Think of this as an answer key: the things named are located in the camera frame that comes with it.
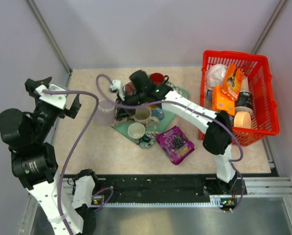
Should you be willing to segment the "mauve grey mug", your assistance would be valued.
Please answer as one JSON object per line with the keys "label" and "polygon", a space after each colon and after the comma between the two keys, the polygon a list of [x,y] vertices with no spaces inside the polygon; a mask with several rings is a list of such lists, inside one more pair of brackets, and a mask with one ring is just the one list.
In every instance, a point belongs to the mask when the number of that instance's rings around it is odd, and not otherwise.
{"label": "mauve grey mug", "polygon": [[94,115],[94,122],[99,126],[111,126],[115,120],[115,105],[107,100],[100,100]]}

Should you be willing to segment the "cream green mug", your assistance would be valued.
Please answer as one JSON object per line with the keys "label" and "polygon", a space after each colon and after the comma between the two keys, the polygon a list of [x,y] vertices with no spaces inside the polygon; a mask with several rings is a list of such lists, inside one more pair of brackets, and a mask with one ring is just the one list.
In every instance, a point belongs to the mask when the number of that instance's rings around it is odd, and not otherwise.
{"label": "cream green mug", "polygon": [[136,109],[133,119],[135,122],[143,124],[146,128],[160,124],[160,120],[152,116],[151,109],[148,106]]}

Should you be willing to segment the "dark teal mug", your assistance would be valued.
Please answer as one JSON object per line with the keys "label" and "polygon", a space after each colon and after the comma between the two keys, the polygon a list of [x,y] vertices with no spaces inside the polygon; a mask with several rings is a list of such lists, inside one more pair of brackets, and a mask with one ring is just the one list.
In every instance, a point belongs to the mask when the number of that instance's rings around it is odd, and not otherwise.
{"label": "dark teal mug", "polygon": [[146,128],[142,123],[134,122],[128,127],[128,135],[130,139],[139,144],[140,141],[150,143],[151,137],[147,134],[147,131],[150,131],[150,128]]}

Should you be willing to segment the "blue teal mug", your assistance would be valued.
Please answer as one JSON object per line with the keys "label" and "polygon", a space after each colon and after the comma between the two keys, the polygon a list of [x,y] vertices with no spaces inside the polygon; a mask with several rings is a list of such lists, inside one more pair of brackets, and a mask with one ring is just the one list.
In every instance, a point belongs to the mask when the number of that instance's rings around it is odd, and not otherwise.
{"label": "blue teal mug", "polygon": [[163,120],[165,118],[165,113],[160,107],[157,105],[150,105],[149,107],[153,117],[156,117],[159,120]]}

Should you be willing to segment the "red mug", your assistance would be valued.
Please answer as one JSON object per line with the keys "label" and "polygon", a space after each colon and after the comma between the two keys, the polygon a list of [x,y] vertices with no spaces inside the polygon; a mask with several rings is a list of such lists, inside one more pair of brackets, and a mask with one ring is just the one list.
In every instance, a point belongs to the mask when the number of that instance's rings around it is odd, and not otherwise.
{"label": "red mug", "polygon": [[150,74],[149,78],[156,86],[161,83],[167,83],[167,81],[169,80],[168,75],[163,75],[158,72]]}

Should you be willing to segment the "pink floral mug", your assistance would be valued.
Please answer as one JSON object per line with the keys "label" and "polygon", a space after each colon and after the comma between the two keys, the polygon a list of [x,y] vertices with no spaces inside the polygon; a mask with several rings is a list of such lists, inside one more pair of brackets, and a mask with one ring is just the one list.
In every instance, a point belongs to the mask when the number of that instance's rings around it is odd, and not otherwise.
{"label": "pink floral mug", "polygon": [[135,92],[135,86],[132,82],[129,82],[124,86],[125,95],[133,95],[134,92]]}

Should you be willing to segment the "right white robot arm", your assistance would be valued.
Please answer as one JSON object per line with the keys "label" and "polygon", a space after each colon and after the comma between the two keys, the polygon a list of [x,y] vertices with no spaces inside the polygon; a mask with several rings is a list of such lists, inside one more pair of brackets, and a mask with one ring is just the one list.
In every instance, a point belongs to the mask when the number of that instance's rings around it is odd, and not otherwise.
{"label": "right white robot arm", "polygon": [[204,134],[203,147],[214,156],[219,191],[228,194],[234,190],[237,172],[232,166],[231,146],[236,138],[228,113],[208,110],[180,95],[166,82],[155,85],[142,70],[129,79],[135,88],[132,94],[124,93],[119,80],[110,84],[110,91],[117,93],[119,107],[126,111],[145,103],[155,104],[196,126]]}

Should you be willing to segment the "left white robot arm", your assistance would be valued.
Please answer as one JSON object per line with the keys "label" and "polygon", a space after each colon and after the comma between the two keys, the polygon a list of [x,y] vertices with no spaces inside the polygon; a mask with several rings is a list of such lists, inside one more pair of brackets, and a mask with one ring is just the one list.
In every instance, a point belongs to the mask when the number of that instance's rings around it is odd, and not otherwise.
{"label": "left white robot arm", "polygon": [[11,108],[0,113],[0,137],[11,153],[12,173],[38,201],[55,234],[91,235],[96,228],[92,194],[100,190],[100,182],[93,170],[80,171],[74,180],[74,197],[69,199],[55,149],[45,141],[58,118],[76,117],[79,97],[67,108],[66,88],[52,84],[51,77],[28,79],[24,85],[35,100],[34,111]]}

